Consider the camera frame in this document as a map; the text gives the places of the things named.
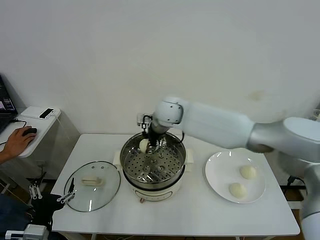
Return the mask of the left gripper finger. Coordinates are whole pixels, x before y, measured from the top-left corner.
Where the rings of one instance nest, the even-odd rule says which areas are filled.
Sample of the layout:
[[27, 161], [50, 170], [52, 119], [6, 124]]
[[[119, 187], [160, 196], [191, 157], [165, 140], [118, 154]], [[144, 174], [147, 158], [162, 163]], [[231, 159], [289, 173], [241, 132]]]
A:
[[42, 193], [39, 188], [39, 183], [36, 181], [29, 186], [29, 194], [32, 200], [42, 199]]
[[74, 181], [75, 181], [75, 179], [72, 178], [67, 194], [65, 194], [65, 195], [61, 196], [60, 198], [58, 198], [56, 200], [58, 203], [68, 203], [69, 201], [71, 201], [75, 197], [76, 192], [75, 192]]

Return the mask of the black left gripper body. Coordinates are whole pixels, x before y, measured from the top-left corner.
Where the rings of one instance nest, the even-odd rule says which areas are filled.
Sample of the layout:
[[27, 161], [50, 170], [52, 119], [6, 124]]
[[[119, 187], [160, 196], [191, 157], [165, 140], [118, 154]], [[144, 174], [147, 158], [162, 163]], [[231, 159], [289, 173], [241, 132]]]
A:
[[52, 228], [54, 212], [64, 207], [64, 204], [58, 201], [61, 197], [61, 195], [57, 194], [43, 193], [41, 199], [33, 199], [31, 205], [34, 214], [31, 223], [33, 225]]

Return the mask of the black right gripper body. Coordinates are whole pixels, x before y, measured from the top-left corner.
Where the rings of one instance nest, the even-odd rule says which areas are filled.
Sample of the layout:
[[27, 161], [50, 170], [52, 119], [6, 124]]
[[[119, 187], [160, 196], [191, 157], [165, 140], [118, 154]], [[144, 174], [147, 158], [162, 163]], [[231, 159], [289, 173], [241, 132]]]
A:
[[148, 141], [150, 146], [156, 147], [157, 142], [159, 141], [160, 135], [154, 130], [152, 123], [148, 127], [147, 135], [148, 135]]

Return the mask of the person's hand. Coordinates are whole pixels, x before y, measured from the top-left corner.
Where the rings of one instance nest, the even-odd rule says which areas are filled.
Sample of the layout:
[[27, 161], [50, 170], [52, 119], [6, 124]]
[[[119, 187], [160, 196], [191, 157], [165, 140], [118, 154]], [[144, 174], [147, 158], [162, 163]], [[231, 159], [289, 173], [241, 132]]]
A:
[[0, 152], [0, 161], [6, 162], [19, 156], [36, 137], [36, 133], [28, 133], [24, 135], [25, 131], [31, 129], [31, 126], [17, 128], [9, 136], [3, 150]]

